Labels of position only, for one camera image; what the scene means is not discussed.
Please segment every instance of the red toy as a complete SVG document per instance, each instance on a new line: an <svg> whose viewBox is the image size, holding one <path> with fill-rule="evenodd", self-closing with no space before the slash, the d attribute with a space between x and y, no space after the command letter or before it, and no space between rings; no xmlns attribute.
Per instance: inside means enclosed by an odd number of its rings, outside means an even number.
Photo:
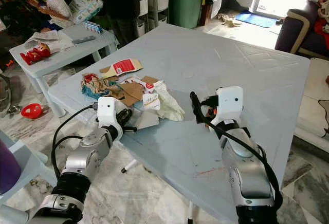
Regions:
<svg viewBox="0 0 329 224"><path fill-rule="evenodd" d="M42 114L42 108L40 104L32 103L24 107L21 111L21 115L28 119L36 119Z"/></svg>
<svg viewBox="0 0 329 224"><path fill-rule="evenodd" d="M32 65L34 62L42 60L42 58L50 56L50 49L44 43L39 43L38 48L33 48L26 54L20 53L20 56L28 64Z"/></svg>

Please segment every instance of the white container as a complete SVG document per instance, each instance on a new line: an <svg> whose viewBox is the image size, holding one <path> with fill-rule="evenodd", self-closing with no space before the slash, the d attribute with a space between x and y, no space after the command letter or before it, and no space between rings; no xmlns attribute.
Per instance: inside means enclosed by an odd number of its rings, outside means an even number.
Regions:
<svg viewBox="0 0 329 224"><path fill-rule="evenodd" d="M158 11L162 11L168 8L169 0L158 0ZM149 0L150 10L153 10L153 0Z"/></svg>
<svg viewBox="0 0 329 224"><path fill-rule="evenodd" d="M159 19L159 25L167 23L167 16L165 15L158 14L158 19ZM153 30L155 27L154 19L151 16L149 16L149 27L150 30Z"/></svg>
<svg viewBox="0 0 329 224"><path fill-rule="evenodd" d="M148 0L139 0L140 13L139 16L143 16L149 12Z"/></svg>
<svg viewBox="0 0 329 224"><path fill-rule="evenodd" d="M138 36L142 36L145 34L145 22L143 20L137 20L137 31Z"/></svg>

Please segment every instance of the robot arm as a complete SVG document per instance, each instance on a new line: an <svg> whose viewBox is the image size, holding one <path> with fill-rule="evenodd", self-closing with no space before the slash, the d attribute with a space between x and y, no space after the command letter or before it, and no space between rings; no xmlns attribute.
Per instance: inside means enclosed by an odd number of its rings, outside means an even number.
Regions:
<svg viewBox="0 0 329 224"><path fill-rule="evenodd" d="M56 187L51 195L45 197L30 224L73 224L82 219L89 187L113 142L122 137L122 127L131 115L129 109L116 115L115 99L99 98L99 127L84 137L78 148L68 156Z"/></svg>
<svg viewBox="0 0 329 224"><path fill-rule="evenodd" d="M272 173L271 179L274 173L268 168L265 152L260 151L260 147L250 139L248 129L240 127L237 122L243 109L243 90L228 87L219 88L216 93L217 96L202 103L194 92L190 97L197 122L209 125L210 131L216 132L220 140L222 160L229 174L239 224L277 224L276 211L282 203L277 180L275 178L274 183L269 180L268 172ZM208 117L202 114L202 105L210 107ZM276 186L277 201L271 184Z"/></svg>

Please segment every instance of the red and white package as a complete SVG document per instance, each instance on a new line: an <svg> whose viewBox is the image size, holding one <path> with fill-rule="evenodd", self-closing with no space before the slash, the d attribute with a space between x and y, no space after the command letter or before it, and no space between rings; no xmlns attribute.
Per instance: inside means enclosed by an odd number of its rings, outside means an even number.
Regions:
<svg viewBox="0 0 329 224"><path fill-rule="evenodd" d="M110 78L113 76L120 76L121 74L138 71L143 69L142 65L140 64L139 60L137 59L126 59L123 61L118 61L111 65L110 67L100 69L102 72L102 77L104 79Z"/></svg>

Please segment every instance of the green trash bin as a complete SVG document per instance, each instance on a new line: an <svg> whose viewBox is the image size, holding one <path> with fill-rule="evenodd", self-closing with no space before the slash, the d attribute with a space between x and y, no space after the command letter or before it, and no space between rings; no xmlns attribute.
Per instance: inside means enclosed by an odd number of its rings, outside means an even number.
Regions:
<svg viewBox="0 0 329 224"><path fill-rule="evenodd" d="M192 29L197 26L202 0L169 0L169 23Z"/></svg>

